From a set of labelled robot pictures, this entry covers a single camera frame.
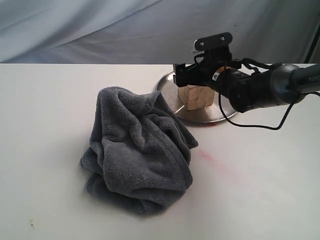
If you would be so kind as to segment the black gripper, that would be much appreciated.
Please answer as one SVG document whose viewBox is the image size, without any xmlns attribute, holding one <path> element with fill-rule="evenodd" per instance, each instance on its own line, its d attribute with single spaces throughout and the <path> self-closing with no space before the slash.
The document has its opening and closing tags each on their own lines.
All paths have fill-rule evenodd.
<svg viewBox="0 0 320 240">
<path fill-rule="evenodd" d="M 173 64 L 173 83 L 179 88 L 188 84 L 210 87 L 229 100 L 250 99 L 250 88 L 247 83 L 249 75 L 228 63 L 217 61 L 210 63 Z"/>
</svg>

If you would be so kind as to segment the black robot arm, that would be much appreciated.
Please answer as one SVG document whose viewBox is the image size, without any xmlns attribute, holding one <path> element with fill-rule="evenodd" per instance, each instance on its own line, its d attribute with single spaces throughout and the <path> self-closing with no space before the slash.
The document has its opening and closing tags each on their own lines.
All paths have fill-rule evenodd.
<svg viewBox="0 0 320 240">
<path fill-rule="evenodd" d="M 259 108 L 295 104 L 305 94 L 319 91 L 320 65 L 263 64 L 250 58 L 224 62 L 202 60 L 186 66 L 174 64 L 173 82 L 209 87 L 227 98 L 234 110 L 245 113 Z"/>
</svg>

